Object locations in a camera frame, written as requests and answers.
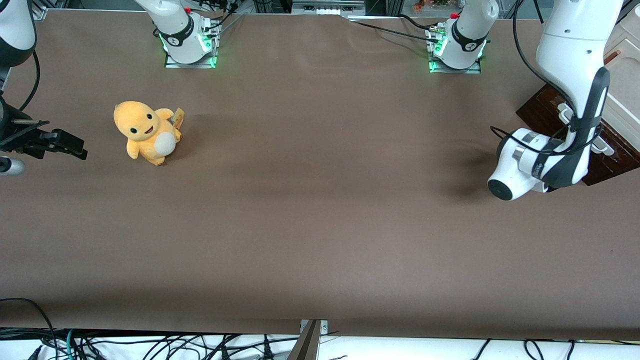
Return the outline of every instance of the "plush toy's white belly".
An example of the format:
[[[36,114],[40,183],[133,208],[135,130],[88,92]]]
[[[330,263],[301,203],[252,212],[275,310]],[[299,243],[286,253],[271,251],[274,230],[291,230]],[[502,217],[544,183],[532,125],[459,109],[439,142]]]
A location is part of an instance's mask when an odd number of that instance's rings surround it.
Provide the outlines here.
[[[159,133],[154,143],[156,152],[162,156],[169,155],[175,149],[175,137],[169,132]]]

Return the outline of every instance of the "brown table surface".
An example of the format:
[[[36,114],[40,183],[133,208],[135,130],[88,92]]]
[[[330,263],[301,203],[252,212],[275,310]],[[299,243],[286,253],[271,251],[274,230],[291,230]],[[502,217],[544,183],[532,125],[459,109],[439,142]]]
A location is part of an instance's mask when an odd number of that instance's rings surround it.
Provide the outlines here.
[[[403,20],[379,25],[419,35]],[[0,181],[0,296],[55,327],[640,339],[640,172],[493,198],[495,125],[538,81],[498,21],[479,76],[430,74],[419,40],[337,16],[246,16],[218,68],[164,69],[145,13],[51,11],[27,113],[89,157]],[[540,25],[522,21],[533,59]],[[19,106],[33,62],[16,68]],[[186,112],[164,167],[113,107]],[[44,326],[3,304],[2,326]]]

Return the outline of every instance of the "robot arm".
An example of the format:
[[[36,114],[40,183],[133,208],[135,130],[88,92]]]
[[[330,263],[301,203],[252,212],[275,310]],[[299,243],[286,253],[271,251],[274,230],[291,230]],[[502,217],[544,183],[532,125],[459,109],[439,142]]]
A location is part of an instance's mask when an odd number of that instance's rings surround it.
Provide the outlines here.
[[[460,17],[439,24],[446,38],[433,54],[451,69],[471,67],[486,45],[486,37],[499,12],[496,0],[467,0]]]
[[[24,63],[35,47],[31,0],[0,0],[0,67]]]
[[[211,19],[187,13],[179,0],[135,0],[151,17],[160,32],[166,52],[183,64],[194,63],[212,51],[202,39],[213,36]]]
[[[488,181],[498,198],[514,200],[529,190],[571,186],[587,174],[589,145],[609,89],[604,47],[622,2],[555,0],[536,61],[541,73],[567,95],[573,117],[564,141],[528,129],[502,139],[498,165]]]
[[[36,31],[31,15],[31,0],[0,0],[0,67],[18,66],[27,60],[36,46]],[[48,121],[33,120],[7,104],[0,92],[0,151],[19,152],[42,159],[45,152],[63,152],[86,159],[84,141],[70,133],[39,127]],[[0,157],[0,176],[19,175],[24,163]]]

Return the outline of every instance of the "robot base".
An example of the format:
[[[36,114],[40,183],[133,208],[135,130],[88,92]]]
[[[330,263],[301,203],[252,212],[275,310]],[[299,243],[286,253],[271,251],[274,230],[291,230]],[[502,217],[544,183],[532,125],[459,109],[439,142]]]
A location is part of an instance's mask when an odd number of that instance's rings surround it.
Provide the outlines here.
[[[436,56],[436,52],[440,51],[445,39],[444,22],[438,23],[437,26],[432,26],[431,29],[425,30],[424,34],[428,39],[436,39],[438,42],[427,41],[427,52],[429,53],[429,72],[446,72],[453,74],[480,74],[480,59],[471,65],[468,69],[460,70],[448,67],[445,63]]]
[[[211,20],[204,18],[204,26],[210,28],[208,31],[203,31],[198,36],[201,36],[201,43],[204,49],[209,50],[200,60],[184,64],[175,61],[169,52],[164,49],[166,53],[166,59],[164,60],[164,67],[168,69],[215,69],[218,63],[218,49],[220,48],[220,33],[222,32],[222,26],[219,20]]]

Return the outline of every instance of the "yellow plush toy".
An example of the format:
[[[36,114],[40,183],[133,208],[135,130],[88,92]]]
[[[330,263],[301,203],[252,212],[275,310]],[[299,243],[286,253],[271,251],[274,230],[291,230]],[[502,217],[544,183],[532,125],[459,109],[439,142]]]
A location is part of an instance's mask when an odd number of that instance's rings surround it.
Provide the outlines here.
[[[163,165],[164,157],[182,139],[179,129],[183,119],[184,111],[180,108],[175,114],[169,109],[153,111],[138,101],[122,102],[113,111],[118,130],[128,137],[127,154],[132,159],[141,154],[154,165]]]

